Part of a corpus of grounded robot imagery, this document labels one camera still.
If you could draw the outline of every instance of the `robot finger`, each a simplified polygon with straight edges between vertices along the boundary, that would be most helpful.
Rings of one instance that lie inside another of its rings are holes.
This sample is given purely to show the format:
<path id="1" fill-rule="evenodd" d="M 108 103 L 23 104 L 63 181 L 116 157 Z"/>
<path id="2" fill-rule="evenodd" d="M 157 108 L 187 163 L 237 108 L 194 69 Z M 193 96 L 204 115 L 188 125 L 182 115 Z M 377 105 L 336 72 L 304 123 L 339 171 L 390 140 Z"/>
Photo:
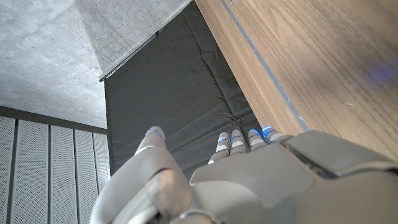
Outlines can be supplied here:
<path id="1" fill-rule="evenodd" d="M 222 158 L 228 157 L 230 149 L 231 149 L 231 141 L 229 140 L 229 134 L 223 132 L 220 134 L 220 137 L 218 138 L 216 153 L 214 153 L 213 156 L 210 158 L 209 164 L 212 164 L 215 161 L 220 160 Z"/>
<path id="2" fill-rule="evenodd" d="M 146 132 L 144 139 L 141 141 L 134 155 L 152 147 L 166 148 L 166 143 L 164 143 L 164 141 L 165 135 L 163 130 L 158 126 L 153 126 Z"/>
<path id="3" fill-rule="evenodd" d="M 262 129 L 262 135 L 268 144 L 279 142 L 287 137 L 287 135 L 281 134 L 271 126 L 264 127 Z"/>
<path id="4" fill-rule="evenodd" d="M 248 138 L 251 151 L 256 151 L 267 146 L 264 140 L 262 140 L 260 134 L 255 129 L 249 131 Z"/>
<path id="5" fill-rule="evenodd" d="M 247 153 L 247 146 L 246 143 L 244 142 L 244 139 L 242 137 L 242 133 L 238 130 L 234 130 L 232 132 L 232 145 L 231 145 L 231 154 L 235 155 L 235 154 L 242 154 L 242 153 Z"/>

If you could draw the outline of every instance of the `perforated metal panel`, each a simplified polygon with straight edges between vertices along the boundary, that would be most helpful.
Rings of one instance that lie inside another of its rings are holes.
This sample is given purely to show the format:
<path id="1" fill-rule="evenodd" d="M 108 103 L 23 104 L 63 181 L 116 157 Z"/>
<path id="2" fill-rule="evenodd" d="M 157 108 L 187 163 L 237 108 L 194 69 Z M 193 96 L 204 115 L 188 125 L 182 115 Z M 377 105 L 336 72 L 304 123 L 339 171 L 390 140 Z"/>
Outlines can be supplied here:
<path id="1" fill-rule="evenodd" d="M 0 117 L 0 223 L 7 218 L 14 127 L 15 119 Z"/>
<path id="2" fill-rule="evenodd" d="M 51 126 L 51 223 L 77 223 L 73 130 Z"/>
<path id="3" fill-rule="evenodd" d="M 111 170 L 109 168 L 108 140 L 105 134 L 93 133 L 93 135 L 97 162 L 98 187 L 99 191 L 101 191 L 111 178 Z"/>
<path id="4" fill-rule="evenodd" d="M 75 131 L 79 217 L 82 224 L 90 222 L 97 198 L 93 138 L 86 131 Z"/>
<path id="5" fill-rule="evenodd" d="M 46 223 L 49 126 L 19 121 L 11 223 Z"/>

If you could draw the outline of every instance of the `robotic hand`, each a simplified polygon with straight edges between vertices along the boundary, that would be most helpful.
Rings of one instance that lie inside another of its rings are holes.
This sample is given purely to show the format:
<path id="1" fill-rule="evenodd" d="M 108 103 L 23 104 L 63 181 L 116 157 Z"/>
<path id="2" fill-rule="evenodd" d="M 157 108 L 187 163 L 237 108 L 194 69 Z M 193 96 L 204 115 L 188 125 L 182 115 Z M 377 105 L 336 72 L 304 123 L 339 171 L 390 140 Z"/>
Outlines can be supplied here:
<path id="1" fill-rule="evenodd" d="M 267 126 L 248 139 L 221 133 L 188 182 L 163 130 L 150 128 L 101 191 L 91 223 L 397 223 L 396 161 L 317 131 Z"/>

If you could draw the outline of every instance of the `wooden table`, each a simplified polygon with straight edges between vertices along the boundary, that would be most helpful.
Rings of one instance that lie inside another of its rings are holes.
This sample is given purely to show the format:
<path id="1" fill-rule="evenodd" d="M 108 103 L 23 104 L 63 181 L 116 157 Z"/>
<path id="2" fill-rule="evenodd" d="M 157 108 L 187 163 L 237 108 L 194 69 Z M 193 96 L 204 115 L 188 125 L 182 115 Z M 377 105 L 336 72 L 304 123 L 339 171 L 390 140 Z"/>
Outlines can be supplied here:
<path id="1" fill-rule="evenodd" d="M 398 158 L 398 1 L 196 3 L 261 126 Z"/>

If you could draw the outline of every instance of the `black curtain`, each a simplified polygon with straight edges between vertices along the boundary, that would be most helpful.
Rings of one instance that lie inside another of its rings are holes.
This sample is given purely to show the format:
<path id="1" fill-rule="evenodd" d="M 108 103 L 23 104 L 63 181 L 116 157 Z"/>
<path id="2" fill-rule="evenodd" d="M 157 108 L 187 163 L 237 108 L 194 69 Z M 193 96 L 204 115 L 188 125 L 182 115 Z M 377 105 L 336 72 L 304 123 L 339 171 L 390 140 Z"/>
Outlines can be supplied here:
<path id="1" fill-rule="evenodd" d="M 154 125 L 188 178 L 221 132 L 261 129 L 195 2 L 105 82 L 113 171 Z"/>

